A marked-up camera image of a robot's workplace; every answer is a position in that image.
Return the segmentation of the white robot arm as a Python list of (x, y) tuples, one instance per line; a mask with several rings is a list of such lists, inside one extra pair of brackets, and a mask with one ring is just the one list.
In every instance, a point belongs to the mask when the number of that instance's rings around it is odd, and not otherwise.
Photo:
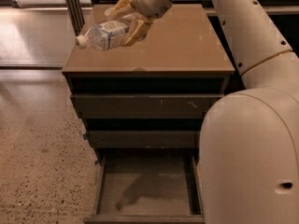
[[(133, 45), (175, 0), (119, 0)], [(299, 224), (299, 58), (257, 0), (212, 0), (244, 90), (221, 98), (200, 132), (206, 224)]]

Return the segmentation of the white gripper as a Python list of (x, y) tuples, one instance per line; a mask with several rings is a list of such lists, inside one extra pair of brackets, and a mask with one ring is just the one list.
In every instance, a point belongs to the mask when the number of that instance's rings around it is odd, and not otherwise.
[(152, 22), (135, 18), (135, 9), (149, 19), (160, 19), (172, 6), (172, 0), (119, 0), (108, 12), (109, 21), (128, 19), (131, 21), (129, 31), (121, 44), (130, 47), (141, 40), (149, 31)]

